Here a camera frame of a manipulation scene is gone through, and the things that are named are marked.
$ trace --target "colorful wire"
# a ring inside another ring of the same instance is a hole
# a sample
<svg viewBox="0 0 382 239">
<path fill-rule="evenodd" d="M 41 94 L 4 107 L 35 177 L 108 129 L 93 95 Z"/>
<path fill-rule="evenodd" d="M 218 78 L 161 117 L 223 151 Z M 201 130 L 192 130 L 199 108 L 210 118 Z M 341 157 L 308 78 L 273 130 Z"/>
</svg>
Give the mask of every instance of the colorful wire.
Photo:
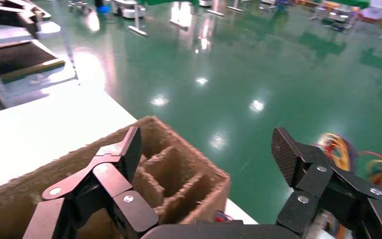
<svg viewBox="0 0 382 239">
<path fill-rule="evenodd" d="M 226 223 L 228 221 L 232 221 L 233 220 L 233 218 L 231 216 L 226 215 L 226 214 L 224 214 L 221 211 L 217 211 L 216 212 L 215 219 L 216 219 L 217 222 L 220 222 L 220 223 Z"/>
<path fill-rule="evenodd" d="M 333 133 L 324 133 L 321 136 L 321 144 L 324 153 L 332 160 L 335 165 L 346 171 L 355 171 L 355 161 L 358 157 L 355 148 L 344 138 Z M 331 234 L 337 239 L 343 239 L 346 228 L 336 219 L 330 223 Z"/>
</svg>

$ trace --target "red wire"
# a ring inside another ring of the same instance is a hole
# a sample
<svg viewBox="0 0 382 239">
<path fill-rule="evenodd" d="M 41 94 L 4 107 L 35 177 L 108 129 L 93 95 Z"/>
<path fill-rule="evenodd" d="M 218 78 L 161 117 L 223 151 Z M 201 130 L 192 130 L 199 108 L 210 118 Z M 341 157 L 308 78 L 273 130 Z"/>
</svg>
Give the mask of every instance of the red wire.
<svg viewBox="0 0 382 239">
<path fill-rule="evenodd" d="M 216 221 L 218 221 L 220 223 L 224 223 L 226 220 L 221 218 L 221 217 L 216 217 Z"/>
<path fill-rule="evenodd" d="M 382 155 L 381 155 L 381 154 L 374 153 L 374 152 L 371 152 L 371 151 L 362 151 L 362 152 L 359 152 L 358 154 L 359 154 L 360 156 L 362 156 L 362 155 L 366 155 L 366 154 L 372 154 L 372 155 L 375 155 L 375 156 L 377 156 L 377 157 L 379 157 L 379 158 L 382 159 Z"/>
</svg>

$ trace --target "workbench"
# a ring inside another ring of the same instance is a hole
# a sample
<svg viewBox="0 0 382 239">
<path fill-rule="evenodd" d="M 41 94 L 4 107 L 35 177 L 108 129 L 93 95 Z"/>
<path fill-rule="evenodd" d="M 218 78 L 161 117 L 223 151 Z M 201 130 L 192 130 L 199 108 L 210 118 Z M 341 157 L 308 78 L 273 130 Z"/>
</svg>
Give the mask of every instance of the workbench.
<svg viewBox="0 0 382 239">
<path fill-rule="evenodd" d="M 80 86 L 2 110 L 0 185 L 134 122 L 104 91 Z M 225 213 L 257 224 L 229 199 Z"/>
</svg>

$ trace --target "white robot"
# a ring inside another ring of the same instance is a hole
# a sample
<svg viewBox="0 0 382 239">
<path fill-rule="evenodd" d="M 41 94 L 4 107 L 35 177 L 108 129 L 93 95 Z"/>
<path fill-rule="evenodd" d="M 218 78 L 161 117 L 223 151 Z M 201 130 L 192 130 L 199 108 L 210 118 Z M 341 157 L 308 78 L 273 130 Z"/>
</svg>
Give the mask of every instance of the white robot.
<svg viewBox="0 0 382 239">
<path fill-rule="evenodd" d="M 213 0 L 198 0 L 198 5 L 203 7 L 209 7 L 213 5 Z"/>
<path fill-rule="evenodd" d="M 112 0 L 112 12 L 115 15 L 123 16 L 124 18 L 134 18 L 135 1 L 131 0 Z M 146 15 L 146 9 L 143 6 L 138 5 L 138 17 L 144 17 Z"/>
</svg>

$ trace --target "cardboard divider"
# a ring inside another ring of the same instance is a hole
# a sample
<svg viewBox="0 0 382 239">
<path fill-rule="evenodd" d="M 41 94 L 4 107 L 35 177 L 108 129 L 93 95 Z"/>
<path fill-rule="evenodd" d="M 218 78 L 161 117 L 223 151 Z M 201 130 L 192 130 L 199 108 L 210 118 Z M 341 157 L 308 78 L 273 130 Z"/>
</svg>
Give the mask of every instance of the cardboard divider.
<svg viewBox="0 0 382 239">
<path fill-rule="evenodd" d="M 147 158 L 162 152 L 170 144 L 169 141 L 158 135 L 158 129 L 148 125 L 146 130 L 141 130 L 141 138 L 143 139 L 143 154 Z"/>
<path fill-rule="evenodd" d="M 144 171 L 144 168 L 137 168 L 132 186 L 135 191 L 143 196 L 150 207 L 155 208 L 163 204 L 163 188 L 150 174 Z"/>
<path fill-rule="evenodd" d="M 180 157 L 172 146 L 153 156 L 145 167 L 163 187 L 165 198 L 175 195 L 195 175 L 195 170 L 188 167 L 187 159 Z"/>
<path fill-rule="evenodd" d="M 171 200 L 165 209 L 165 215 L 159 216 L 163 224 L 181 223 L 211 192 L 210 179 L 199 173 L 188 181 L 183 190 Z"/>
</svg>

